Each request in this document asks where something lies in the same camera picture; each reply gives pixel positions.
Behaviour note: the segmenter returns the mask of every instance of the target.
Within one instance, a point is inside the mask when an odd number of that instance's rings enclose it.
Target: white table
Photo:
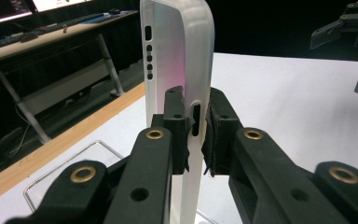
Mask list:
[[[358,168],[358,93],[353,91],[357,80],[358,62],[220,53],[213,59],[212,86],[226,94],[241,123],[269,133],[294,163],[312,172],[321,161]],[[127,156],[143,128],[144,97],[3,193],[0,224],[31,213],[22,192],[36,178],[95,140]],[[241,223],[227,180],[202,178],[199,210],[217,223]]]

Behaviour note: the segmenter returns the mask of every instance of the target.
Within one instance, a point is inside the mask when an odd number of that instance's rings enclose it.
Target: wooden desk edge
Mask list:
[[[141,83],[0,173],[0,196],[145,95]]]

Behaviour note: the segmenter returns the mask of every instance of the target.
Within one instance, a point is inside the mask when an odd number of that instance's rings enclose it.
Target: table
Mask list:
[[[297,165],[312,172],[321,161],[358,168],[357,80],[358,62],[213,56],[212,86],[226,94],[241,123],[268,132]],[[29,215],[22,196],[26,187],[92,141],[129,155],[146,127],[144,91],[141,84],[3,171],[0,223]],[[202,177],[199,210],[217,223],[241,223],[227,181]]]
[[[58,30],[41,35],[37,39],[25,43],[18,42],[0,48],[0,80],[12,96],[14,102],[27,118],[28,122],[38,133],[41,143],[45,144],[50,140],[50,137],[42,129],[34,115],[57,104],[59,101],[77,91],[88,87],[92,83],[105,77],[107,74],[114,80],[115,87],[112,93],[115,93],[117,96],[124,93],[101,31],[111,25],[117,24],[119,21],[123,21],[123,19],[133,18],[137,14],[137,11],[128,11],[109,21],[99,23],[79,23],[68,27],[65,31]],[[5,65],[15,64],[24,57],[32,56],[44,49],[56,48],[57,46],[71,43],[80,38],[86,42],[90,41],[90,39],[96,40],[103,58],[96,63],[84,67],[72,75],[62,78],[61,80],[27,96],[20,97],[17,94],[15,88],[12,87],[6,78],[7,72],[5,71]]]

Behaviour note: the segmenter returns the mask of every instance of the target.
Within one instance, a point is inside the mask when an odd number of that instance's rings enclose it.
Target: computer monitor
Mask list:
[[[0,0],[0,22],[32,15],[24,0]]]
[[[32,0],[35,12],[44,12],[59,7],[68,7],[90,1],[92,0]]]

